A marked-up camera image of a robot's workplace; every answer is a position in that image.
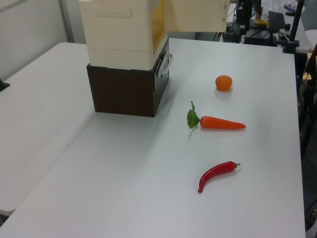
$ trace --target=white table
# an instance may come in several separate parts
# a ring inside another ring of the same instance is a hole
[[[230,4],[229,10],[228,10],[228,15],[234,10],[235,5],[236,5],[235,3]],[[285,15],[285,12],[287,12],[287,10],[284,9],[282,5],[280,6],[278,12],[281,12],[284,14],[285,23],[291,24],[291,29],[292,29],[294,17]],[[233,20],[233,14],[231,14],[228,17],[227,21],[232,22],[232,20]],[[301,18],[300,18],[299,23],[298,23],[298,28],[297,28],[297,33],[295,35],[295,40],[299,41],[299,44],[300,44],[299,47],[296,48],[297,53],[308,53],[311,51],[311,47],[310,47],[309,41],[307,39],[304,25],[303,25]]]
[[[61,43],[0,92],[0,214],[10,215],[95,115],[86,45]]]
[[[305,237],[293,55],[176,39],[170,51],[156,117],[98,113],[0,237]],[[216,90],[221,74],[230,92]],[[199,116],[247,128],[190,130],[191,100]],[[198,194],[201,175],[226,161],[241,166]]]

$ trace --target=black cable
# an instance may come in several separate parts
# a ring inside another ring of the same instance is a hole
[[[233,22],[234,22],[234,13],[236,12],[236,9],[237,9],[237,7],[235,7],[235,8],[234,8],[234,10],[233,10],[233,17],[232,17],[232,25],[231,25],[231,27],[233,27]]]
[[[307,72],[305,72],[305,73],[307,74],[307,77],[306,77],[305,79],[302,78],[302,84],[303,84],[305,87],[309,87],[307,84],[304,83],[304,81],[306,81],[306,80],[308,79],[309,73],[307,73]]]
[[[262,37],[262,40],[264,39],[264,37],[265,37],[267,34],[269,34],[269,32],[267,32],[267,33],[264,34],[264,36]]]
[[[237,8],[237,7],[235,7],[235,8],[232,10],[232,12],[228,15],[228,17],[231,16],[231,14],[234,12],[234,10],[235,10],[236,8]]]
[[[266,31],[266,30],[259,30],[259,31],[255,32],[255,33],[253,33],[251,36],[248,37],[246,43],[250,43],[250,40],[251,40],[256,34],[262,32],[262,31]]]

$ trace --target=orange carrot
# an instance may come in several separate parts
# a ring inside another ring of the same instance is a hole
[[[246,126],[239,122],[219,119],[219,118],[213,118],[213,117],[207,117],[204,116],[201,119],[197,116],[195,112],[195,106],[192,103],[192,109],[189,110],[187,114],[187,124],[189,128],[195,127],[199,122],[200,125],[204,128],[209,129],[243,129],[246,128]]]
[[[246,125],[229,120],[204,116],[200,119],[200,125],[209,129],[243,129]]]

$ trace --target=dark brown wooden box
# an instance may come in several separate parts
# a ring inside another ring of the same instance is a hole
[[[158,75],[166,52],[168,40],[153,69],[148,71],[87,65],[95,111],[154,117],[169,77],[169,73]]]

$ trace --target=beige container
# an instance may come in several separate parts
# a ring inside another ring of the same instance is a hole
[[[224,32],[229,0],[79,0],[90,65],[151,70],[169,31]]]

